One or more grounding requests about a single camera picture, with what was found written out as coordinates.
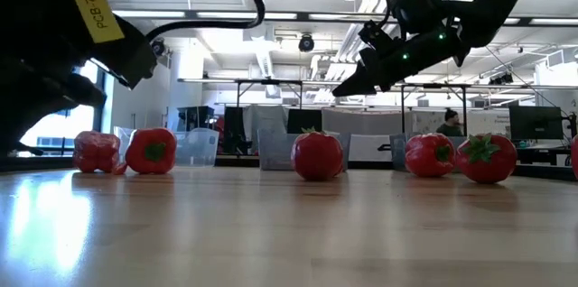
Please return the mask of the person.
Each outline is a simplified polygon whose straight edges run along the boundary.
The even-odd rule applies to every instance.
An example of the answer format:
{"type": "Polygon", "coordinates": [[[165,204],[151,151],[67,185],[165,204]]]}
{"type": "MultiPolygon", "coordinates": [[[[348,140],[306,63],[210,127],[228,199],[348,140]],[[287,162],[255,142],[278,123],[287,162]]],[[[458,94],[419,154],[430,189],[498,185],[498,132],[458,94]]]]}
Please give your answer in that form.
{"type": "Polygon", "coordinates": [[[458,113],[450,108],[447,108],[444,114],[444,123],[436,129],[436,132],[438,134],[444,134],[448,137],[463,136],[458,113]]]}

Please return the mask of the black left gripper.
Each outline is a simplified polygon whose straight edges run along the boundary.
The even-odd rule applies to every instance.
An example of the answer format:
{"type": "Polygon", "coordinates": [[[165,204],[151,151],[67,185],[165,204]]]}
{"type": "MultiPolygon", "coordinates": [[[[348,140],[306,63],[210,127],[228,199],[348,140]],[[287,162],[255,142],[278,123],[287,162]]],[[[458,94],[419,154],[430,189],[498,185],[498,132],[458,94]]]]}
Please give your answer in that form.
{"type": "Polygon", "coordinates": [[[20,140],[43,114],[103,106],[107,95],[75,71],[94,57],[96,44],[0,44],[0,156],[44,151],[20,140]]]}

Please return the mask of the wide black computer monitor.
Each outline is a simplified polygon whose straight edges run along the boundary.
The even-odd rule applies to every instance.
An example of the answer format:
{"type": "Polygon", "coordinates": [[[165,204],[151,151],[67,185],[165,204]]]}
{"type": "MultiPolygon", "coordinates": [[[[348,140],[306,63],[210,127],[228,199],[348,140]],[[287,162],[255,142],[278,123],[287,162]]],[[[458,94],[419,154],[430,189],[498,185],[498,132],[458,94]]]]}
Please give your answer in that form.
{"type": "Polygon", "coordinates": [[[556,106],[511,106],[513,140],[560,140],[564,137],[562,112],[556,106]]]}

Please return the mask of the red bell pepper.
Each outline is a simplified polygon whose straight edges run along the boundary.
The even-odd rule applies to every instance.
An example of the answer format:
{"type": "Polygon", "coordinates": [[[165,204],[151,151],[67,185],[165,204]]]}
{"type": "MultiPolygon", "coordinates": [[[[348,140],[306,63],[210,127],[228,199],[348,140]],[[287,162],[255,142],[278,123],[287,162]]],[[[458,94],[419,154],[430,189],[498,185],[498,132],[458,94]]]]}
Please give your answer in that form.
{"type": "Polygon", "coordinates": [[[113,134],[80,132],[74,139],[73,164],[82,172],[111,173],[119,164],[120,139],[113,134]]]}
{"type": "Polygon", "coordinates": [[[417,177],[442,177],[455,167],[455,149],[444,134],[420,134],[406,143],[406,168],[417,177]]]}
{"type": "Polygon", "coordinates": [[[140,174],[165,174],[176,157],[177,140],[166,128],[137,129],[126,150],[126,163],[140,174]]]}

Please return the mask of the tall black panel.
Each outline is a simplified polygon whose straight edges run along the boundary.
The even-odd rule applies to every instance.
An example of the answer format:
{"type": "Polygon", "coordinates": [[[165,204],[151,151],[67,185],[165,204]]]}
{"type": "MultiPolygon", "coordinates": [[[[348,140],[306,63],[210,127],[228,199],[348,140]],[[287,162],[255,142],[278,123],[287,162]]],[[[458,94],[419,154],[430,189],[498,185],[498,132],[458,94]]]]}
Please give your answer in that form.
{"type": "Polygon", "coordinates": [[[242,107],[225,107],[223,149],[230,154],[247,153],[242,107]]]}

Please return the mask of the grey plastic bin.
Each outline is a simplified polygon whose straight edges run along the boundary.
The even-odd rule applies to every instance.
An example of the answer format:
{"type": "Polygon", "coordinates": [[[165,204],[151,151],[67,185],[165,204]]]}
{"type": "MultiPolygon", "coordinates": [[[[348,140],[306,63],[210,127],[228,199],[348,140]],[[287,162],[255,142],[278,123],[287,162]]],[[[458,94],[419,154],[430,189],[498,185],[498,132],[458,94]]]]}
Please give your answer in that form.
{"type": "MultiPolygon", "coordinates": [[[[348,169],[350,154],[350,133],[333,133],[330,136],[336,138],[343,150],[342,169],[348,169]]],[[[257,130],[259,166],[262,171],[291,171],[291,151],[294,141],[300,134],[287,134],[269,129],[257,130]]]]}
{"type": "MultiPolygon", "coordinates": [[[[389,144],[392,153],[392,163],[393,168],[396,171],[408,172],[405,165],[405,155],[406,155],[406,143],[407,141],[414,137],[420,135],[419,133],[409,133],[409,134],[392,134],[389,136],[389,144]]],[[[448,137],[457,152],[458,147],[466,141],[465,136],[451,136],[448,137]]]]}

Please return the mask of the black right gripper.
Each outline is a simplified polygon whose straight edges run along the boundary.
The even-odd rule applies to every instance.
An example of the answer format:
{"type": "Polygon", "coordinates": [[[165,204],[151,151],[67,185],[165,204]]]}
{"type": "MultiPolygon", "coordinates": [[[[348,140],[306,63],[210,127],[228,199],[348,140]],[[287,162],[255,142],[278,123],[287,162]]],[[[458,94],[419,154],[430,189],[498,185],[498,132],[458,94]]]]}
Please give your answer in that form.
{"type": "Polygon", "coordinates": [[[467,55],[468,47],[454,28],[418,34],[409,41],[380,34],[380,39],[361,53],[362,63],[357,63],[354,73],[331,93],[335,97],[376,95],[375,87],[388,91],[397,82],[441,61],[454,59],[461,64],[467,55]]]}

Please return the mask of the black frame table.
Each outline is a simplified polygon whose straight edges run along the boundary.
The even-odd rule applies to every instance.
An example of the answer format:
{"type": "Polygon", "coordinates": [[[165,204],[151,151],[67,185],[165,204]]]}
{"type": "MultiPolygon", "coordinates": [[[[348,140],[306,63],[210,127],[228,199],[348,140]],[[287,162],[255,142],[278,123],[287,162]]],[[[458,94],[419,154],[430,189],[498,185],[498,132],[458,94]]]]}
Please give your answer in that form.
{"type": "Polygon", "coordinates": [[[471,88],[470,84],[443,84],[443,83],[402,83],[397,85],[400,88],[401,94],[401,132],[404,134],[406,132],[406,106],[405,100],[409,97],[409,94],[405,93],[405,88],[428,88],[428,89],[442,89],[442,88],[459,88],[461,90],[461,95],[456,94],[462,101],[462,120],[463,128],[462,132],[468,134],[467,126],[467,105],[466,105],[466,94],[467,89],[471,88]]]}
{"type": "Polygon", "coordinates": [[[234,82],[237,84],[237,94],[236,94],[236,107],[240,106],[240,98],[243,96],[245,91],[241,91],[241,86],[243,84],[248,84],[247,88],[252,87],[254,84],[259,84],[262,86],[273,85],[273,86],[283,86],[286,85],[291,89],[296,96],[299,98],[299,108],[303,108],[303,81],[296,79],[235,79],[234,82]]]}

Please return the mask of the clear plastic bin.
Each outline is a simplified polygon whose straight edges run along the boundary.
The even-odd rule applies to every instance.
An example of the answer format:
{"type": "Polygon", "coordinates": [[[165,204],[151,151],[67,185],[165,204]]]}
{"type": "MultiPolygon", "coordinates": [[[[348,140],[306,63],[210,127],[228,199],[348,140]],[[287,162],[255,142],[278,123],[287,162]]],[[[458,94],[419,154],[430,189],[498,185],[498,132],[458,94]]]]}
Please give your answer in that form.
{"type": "MultiPolygon", "coordinates": [[[[120,139],[119,160],[125,160],[126,150],[135,129],[115,126],[113,133],[120,139]]],[[[186,167],[212,167],[219,146],[219,132],[196,128],[190,132],[174,132],[177,141],[175,165],[186,167]]]]}

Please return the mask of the black office desk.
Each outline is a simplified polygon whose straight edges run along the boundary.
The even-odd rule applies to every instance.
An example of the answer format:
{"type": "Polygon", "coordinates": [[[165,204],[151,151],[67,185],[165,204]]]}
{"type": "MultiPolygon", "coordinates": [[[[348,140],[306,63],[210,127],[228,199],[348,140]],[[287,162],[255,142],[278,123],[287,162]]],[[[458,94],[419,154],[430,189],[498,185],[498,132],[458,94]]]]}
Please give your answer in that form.
{"type": "Polygon", "coordinates": [[[562,141],[521,142],[517,147],[517,159],[521,164],[571,167],[576,155],[578,144],[562,141]]]}

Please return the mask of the white partition board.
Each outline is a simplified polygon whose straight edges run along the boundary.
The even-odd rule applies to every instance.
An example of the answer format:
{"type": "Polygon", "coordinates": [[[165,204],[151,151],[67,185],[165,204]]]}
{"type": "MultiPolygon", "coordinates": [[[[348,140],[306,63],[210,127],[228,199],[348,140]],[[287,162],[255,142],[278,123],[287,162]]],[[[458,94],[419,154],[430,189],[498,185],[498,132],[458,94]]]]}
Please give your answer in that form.
{"type": "Polygon", "coordinates": [[[401,134],[402,116],[399,110],[363,111],[361,109],[324,108],[322,129],[340,134],[401,134]]]}

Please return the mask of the yellow label tag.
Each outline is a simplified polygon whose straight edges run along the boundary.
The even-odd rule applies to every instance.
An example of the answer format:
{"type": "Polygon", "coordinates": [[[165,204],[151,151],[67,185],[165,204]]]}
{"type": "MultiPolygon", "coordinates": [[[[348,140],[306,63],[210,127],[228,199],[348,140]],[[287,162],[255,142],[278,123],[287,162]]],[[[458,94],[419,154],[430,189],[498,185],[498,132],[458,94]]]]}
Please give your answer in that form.
{"type": "Polygon", "coordinates": [[[107,0],[75,0],[75,2],[94,43],[124,38],[107,0]]]}

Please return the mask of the small black monitor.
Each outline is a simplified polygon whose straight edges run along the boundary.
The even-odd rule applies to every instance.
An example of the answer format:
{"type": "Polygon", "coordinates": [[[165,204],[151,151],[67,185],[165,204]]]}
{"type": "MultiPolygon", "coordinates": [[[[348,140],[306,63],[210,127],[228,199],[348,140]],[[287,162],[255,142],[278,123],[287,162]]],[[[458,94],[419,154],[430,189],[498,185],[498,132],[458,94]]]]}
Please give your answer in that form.
{"type": "Polygon", "coordinates": [[[290,109],[287,118],[287,133],[302,134],[307,131],[322,130],[322,111],[320,109],[290,109]]]}

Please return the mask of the black crate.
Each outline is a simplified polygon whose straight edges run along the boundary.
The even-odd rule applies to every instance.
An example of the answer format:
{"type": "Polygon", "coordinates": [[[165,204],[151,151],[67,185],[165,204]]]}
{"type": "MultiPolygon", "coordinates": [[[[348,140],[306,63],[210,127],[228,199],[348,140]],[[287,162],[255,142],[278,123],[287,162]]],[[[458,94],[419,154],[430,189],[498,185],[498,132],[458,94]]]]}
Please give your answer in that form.
{"type": "Polygon", "coordinates": [[[213,128],[214,109],[210,106],[179,107],[176,130],[190,132],[196,128],[213,128]]]}

